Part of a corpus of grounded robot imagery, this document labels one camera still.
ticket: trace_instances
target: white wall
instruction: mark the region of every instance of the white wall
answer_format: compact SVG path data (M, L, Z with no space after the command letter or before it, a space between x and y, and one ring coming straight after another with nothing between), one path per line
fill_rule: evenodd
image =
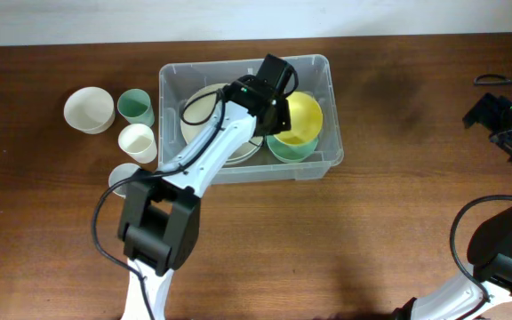
M0 45L512 31L512 0L0 0Z

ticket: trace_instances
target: yellow bowl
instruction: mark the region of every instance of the yellow bowl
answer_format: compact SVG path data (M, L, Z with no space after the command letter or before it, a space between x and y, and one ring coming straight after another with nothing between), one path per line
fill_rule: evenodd
M317 137L324 123L319 103L303 92L294 92L288 98L292 129L274 137L289 146L309 143Z

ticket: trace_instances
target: wood grain surface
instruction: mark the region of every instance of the wood grain surface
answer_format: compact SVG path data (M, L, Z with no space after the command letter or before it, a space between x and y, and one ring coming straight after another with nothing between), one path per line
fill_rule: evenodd
M124 311L127 272L96 252L90 219L110 171L131 162L116 142L127 123L118 115L102 134L78 132L62 115L69 94L93 85L117 100L141 88L157 112L163 65L267 52L329 59L345 159L321 180L209 188L168 317L384 314L454 276L455 213L473 198L512 194L508 156L483 127L461 122L488 91L472 86L475 76L512 78L512 34L0 47L0 319ZM511 88L489 91L512 99ZM479 223L507 206L469 213L461 253ZM113 196L99 221L120 258L121 208ZM512 319L512 303L486 315Z

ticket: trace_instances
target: gray storage container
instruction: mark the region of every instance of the gray storage container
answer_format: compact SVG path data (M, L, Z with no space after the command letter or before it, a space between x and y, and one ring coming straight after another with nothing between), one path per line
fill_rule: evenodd
M298 72L298 91L311 94L324 113L316 151L298 164L277 160L266 145L241 164L220 169L213 183L234 183L265 180L320 179L343 160L343 146L335 107L329 61L322 55L283 58ZM180 131L179 110L198 90L210 84L230 83L240 76L258 72L263 59L173 63L159 71L159 167L176 156L185 146ZM286 90L292 88L293 82Z

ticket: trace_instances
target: white plate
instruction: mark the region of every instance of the white plate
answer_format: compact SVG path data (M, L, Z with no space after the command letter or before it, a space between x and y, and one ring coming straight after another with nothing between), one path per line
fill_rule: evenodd
M226 84L211 84L209 86L206 86L205 88L193 94L191 98L187 100L187 103L189 103L191 100L202 94L213 92L217 89L224 87L225 85ZM196 101L187 109L187 111L185 111L183 117L187 119L187 121L193 123L204 120L206 117L208 117L208 115L210 115L214 107L215 99L216 95L210 95L200 99L199 101ZM181 133L183 134L183 138L185 138L187 144L189 144L197 136L197 134L199 134L203 130L205 126L206 124L188 125L185 124L182 120L180 121ZM250 142L244 143L235 152L232 153L232 155L228 158L225 164L240 164L244 160L248 159L250 156L255 154L256 151L258 151L259 147L257 146L262 144L262 140L262 137L252 138L251 142L254 143L256 146L254 146Z

